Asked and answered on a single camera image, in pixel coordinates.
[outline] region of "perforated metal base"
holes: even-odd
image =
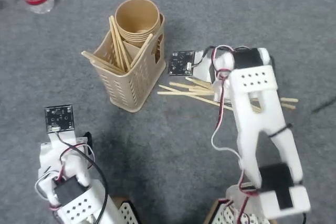
[[[125,224],[138,224],[136,215],[134,214],[131,205],[128,202],[121,204],[119,213],[122,216]]]
[[[225,207],[225,204],[221,204],[215,213],[215,218],[211,224],[235,224],[235,214],[238,215],[238,210],[233,207]],[[240,219],[242,224],[272,224],[269,220],[256,215],[243,214]]]

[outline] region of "black cable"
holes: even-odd
[[[313,109],[311,111],[312,114],[316,114],[318,113],[319,111],[325,109],[326,107],[329,107],[331,105],[333,105],[334,103],[336,103],[336,96],[331,98],[329,101],[327,102],[324,102],[323,104],[321,104],[320,106],[318,106],[317,108]]]
[[[302,224],[306,224],[307,221],[307,214],[304,212],[303,213],[303,223]]]
[[[280,134],[281,132],[283,132],[286,129],[292,128],[293,125],[291,123],[287,123],[285,127],[282,127],[281,129],[279,129],[276,133],[273,133],[272,135],[269,135],[269,138],[275,137],[276,135]]]
[[[95,222],[95,224],[98,224],[98,223],[100,222],[100,220],[101,220],[103,214],[104,214],[104,211],[105,211],[105,208],[106,208],[106,204],[107,204],[107,199],[108,199],[108,196],[109,196],[109,193],[108,193],[108,184],[107,184],[106,178],[105,178],[105,176],[104,176],[104,173],[103,173],[103,171],[99,168],[99,166],[98,166],[92,159],[90,159],[85,153],[81,152],[80,150],[78,150],[78,149],[77,149],[76,147],[74,147],[73,145],[64,142],[64,141],[60,138],[58,132],[55,132],[55,134],[57,135],[58,139],[59,139],[62,143],[64,143],[65,145],[67,145],[70,149],[72,149],[72,150],[78,152],[78,153],[79,153],[83,158],[85,158],[91,165],[93,165],[93,166],[96,168],[96,170],[97,170],[97,172],[99,173],[99,175],[101,176],[101,179],[103,180],[103,185],[104,185],[104,188],[105,188],[105,197],[104,197],[104,202],[103,202],[103,205],[102,205],[102,207],[101,207],[99,216],[98,216],[98,218],[97,218],[97,220],[96,220],[96,222]]]
[[[193,64],[192,67],[194,68],[194,67],[197,67],[199,64],[201,64],[202,61],[203,61],[203,59],[204,59],[205,56],[207,55],[208,51],[209,51],[210,49],[214,49],[214,48],[215,48],[215,46],[208,46],[208,47],[204,50],[204,52],[203,52],[203,54],[202,54],[202,57],[201,57],[200,61],[199,61],[198,63]]]

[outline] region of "white wire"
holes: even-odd
[[[49,175],[49,174],[51,174],[51,173],[57,173],[57,174],[59,174],[59,171],[57,171],[57,170],[50,170],[50,171],[44,173],[44,174],[43,174],[41,177],[39,177],[39,179],[35,182],[35,186],[34,186],[34,188],[35,188],[35,192],[37,193],[37,195],[38,195],[41,199],[46,200],[46,201],[49,201],[49,199],[48,199],[47,197],[45,197],[45,196],[42,195],[42,193],[38,190],[37,186],[38,186],[38,184],[41,182],[41,180],[43,180],[47,175]]]
[[[224,95],[222,95],[222,99],[221,99],[220,102],[221,102],[221,104],[224,104]],[[241,157],[240,157],[240,155],[239,155],[234,149],[229,148],[229,147],[217,147],[217,146],[215,145],[215,143],[214,143],[214,137],[215,137],[217,131],[219,130],[219,128],[220,128],[220,126],[221,126],[221,124],[222,124],[223,115],[224,115],[224,106],[222,106],[221,117],[220,117],[220,119],[219,119],[219,123],[218,123],[218,125],[217,125],[217,127],[216,127],[214,133],[213,133],[212,136],[211,136],[211,144],[212,144],[212,147],[213,147],[215,150],[217,150],[217,151],[229,151],[229,152],[232,152],[233,154],[235,154],[235,155],[238,157],[238,159],[239,159],[239,161],[240,161],[240,160],[241,160]]]
[[[217,147],[215,145],[215,143],[214,143],[215,135],[216,135],[217,131],[219,130],[219,128],[220,128],[220,126],[222,124],[222,121],[223,121],[223,116],[224,116],[224,100],[225,99],[224,99],[224,94],[223,94],[223,95],[221,95],[221,100],[220,100],[221,104],[223,104],[222,111],[221,111],[221,117],[219,118],[219,123],[218,123],[218,125],[217,125],[214,133],[211,136],[211,145],[217,151],[229,151],[229,152],[232,152],[233,154],[235,154],[238,157],[239,167],[240,167],[240,169],[242,171],[242,173],[240,174],[238,183],[237,183],[237,185],[239,185],[243,181],[243,178],[244,178],[244,169],[241,166],[241,161],[242,161],[241,156],[234,149],[232,149],[232,148],[229,148],[229,147]]]

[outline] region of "black circuit board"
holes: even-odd
[[[47,132],[73,131],[75,129],[72,105],[45,107]]]
[[[168,66],[170,76],[192,76],[195,51],[173,52]]]

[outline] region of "red wire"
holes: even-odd
[[[249,198],[248,196],[245,197],[245,200],[244,200],[244,202],[243,202],[243,205],[242,205],[242,207],[241,207],[241,209],[240,209],[240,212],[239,212],[239,215],[238,215],[237,224],[242,224],[240,219],[242,218],[242,215],[243,215],[243,213],[244,213],[246,204],[247,204],[247,202],[248,202],[248,198]]]

